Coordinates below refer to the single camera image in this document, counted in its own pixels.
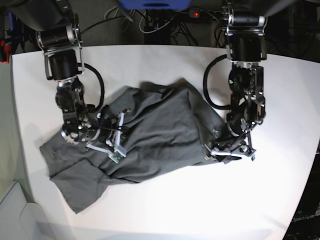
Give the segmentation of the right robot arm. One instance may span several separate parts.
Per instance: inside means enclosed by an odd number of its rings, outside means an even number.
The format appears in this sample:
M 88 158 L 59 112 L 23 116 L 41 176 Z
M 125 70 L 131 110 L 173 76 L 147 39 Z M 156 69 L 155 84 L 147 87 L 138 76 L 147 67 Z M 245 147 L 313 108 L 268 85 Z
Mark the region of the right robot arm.
M 108 123 L 93 116 L 103 105 L 104 82 L 99 72 L 82 60 L 79 18 L 67 0 L 2 0 L 6 7 L 27 27 L 35 31 L 35 39 L 44 56 L 45 76 L 57 82 L 55 101 L 62 111 L 61 135 L 68 142 L 94 141 L 101 134 L 120 134 L 122 123 Z M 87 105 L 85 89 L 78 76 L 91 70 L 100 83 L 98 106 Z

